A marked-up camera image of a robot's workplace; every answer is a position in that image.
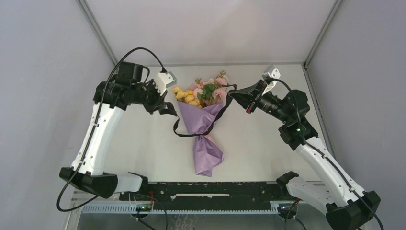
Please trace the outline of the fake flower bouquet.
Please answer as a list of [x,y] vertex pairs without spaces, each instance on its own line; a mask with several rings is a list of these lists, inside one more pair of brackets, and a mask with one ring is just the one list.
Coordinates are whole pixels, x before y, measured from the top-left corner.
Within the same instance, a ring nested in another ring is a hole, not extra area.
[[205,108],[222,103],[226,99],[228,83],[229,78],[226,72],[222,70],[215,78],[210,78],[207,81],[198,78],[188,89],[183,90],[180,87],[175,87],[172,92],[178,102]]

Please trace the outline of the purple pink wrapping paper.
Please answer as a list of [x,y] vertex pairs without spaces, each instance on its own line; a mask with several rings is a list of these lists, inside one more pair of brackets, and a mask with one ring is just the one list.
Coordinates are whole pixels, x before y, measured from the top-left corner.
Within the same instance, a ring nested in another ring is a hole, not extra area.
[[178,102],[183,122],[188,134],[196,134],[193,144],[193,161],[195,174],[212,176],[212,170],[224,160],[224,154],[213,138],[204,132],[213,123],[216,115],[223,108],[223,103],[216,103],[205,108]]

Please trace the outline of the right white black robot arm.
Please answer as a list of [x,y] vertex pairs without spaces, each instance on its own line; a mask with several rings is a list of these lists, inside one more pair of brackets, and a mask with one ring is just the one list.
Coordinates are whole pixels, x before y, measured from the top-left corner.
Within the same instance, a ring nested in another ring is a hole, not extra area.
[[326,187],[322,190],[297,173],[288,172],[277,179],[280,198],[305,201],[323,213],[335,230],[357,230],[378,218],[378,194],[366,191],[345,172],[307,121],[310,107],[305,92],[289,89],[284,98],[279,98],[268,90],[266,81],[260,80],[250,87],[230,90],[227,97],[247,113],[260,109],[280,120],[279,133],[284,143],[310,165]]

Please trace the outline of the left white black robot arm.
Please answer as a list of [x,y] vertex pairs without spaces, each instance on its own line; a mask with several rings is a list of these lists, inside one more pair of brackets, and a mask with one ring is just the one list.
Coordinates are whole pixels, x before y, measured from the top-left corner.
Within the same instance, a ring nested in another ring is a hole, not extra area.
[[150,188],[143,183],[141,175],[131,172],[116,175],[104,171],[114,130],[128,106],[140,104],[150,114],[164,109],[167,89],[176,83],[176,77],[167,71],[142,82],[144,68],[123,62],[118,71],[97,86],[83,143],[71,166],[61,168],[59,173],[59,177],[69,185],[102,198],[122,192],[131,192],[139,200],[148,197]]

